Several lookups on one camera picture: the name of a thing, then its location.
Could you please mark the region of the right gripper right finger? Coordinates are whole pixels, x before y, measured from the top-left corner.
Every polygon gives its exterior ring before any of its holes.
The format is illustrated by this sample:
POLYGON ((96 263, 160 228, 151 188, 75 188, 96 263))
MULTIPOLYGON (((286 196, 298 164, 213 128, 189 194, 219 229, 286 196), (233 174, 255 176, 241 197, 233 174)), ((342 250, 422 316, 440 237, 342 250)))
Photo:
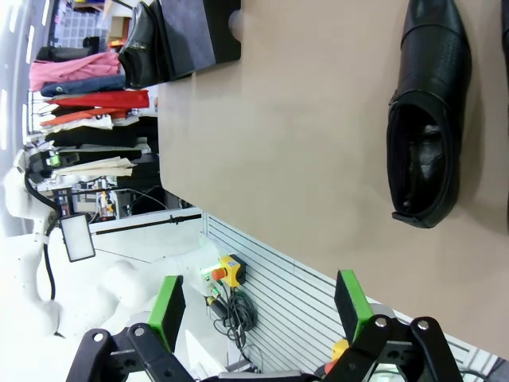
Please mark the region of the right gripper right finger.
POLYGON ((352 270, 338 271, 334 302, 348 347, 326 381, 368 381, 381 364, 395 366, 405 381, 462 380, 436 319, 418 317, 404 324, 375 314, 352 270))

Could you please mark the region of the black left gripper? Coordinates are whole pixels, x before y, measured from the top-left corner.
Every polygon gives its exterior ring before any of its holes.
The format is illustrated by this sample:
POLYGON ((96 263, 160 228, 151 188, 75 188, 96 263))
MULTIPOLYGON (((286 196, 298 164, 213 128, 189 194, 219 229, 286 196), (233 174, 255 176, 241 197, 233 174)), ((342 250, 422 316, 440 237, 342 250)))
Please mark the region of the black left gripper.
POLYGON ((49 166, 60 167, 61 164, 60 155, 57 153, 39 151, 29 156, 29 170, 31 173, 47 173, 49 166))

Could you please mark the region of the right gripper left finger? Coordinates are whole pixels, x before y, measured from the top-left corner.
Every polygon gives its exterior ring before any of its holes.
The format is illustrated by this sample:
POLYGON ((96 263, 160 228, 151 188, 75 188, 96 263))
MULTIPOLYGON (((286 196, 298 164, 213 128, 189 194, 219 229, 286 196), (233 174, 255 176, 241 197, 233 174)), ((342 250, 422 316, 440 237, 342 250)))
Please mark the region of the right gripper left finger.
POLYGON ((175 357, 185 311, 183 277, 164 278, 147 322, 112 335, 90 329, 82 337, 69 369, 68 381, 126 381, 145 372, 151 381, 186 381, 187 371, 175 357))

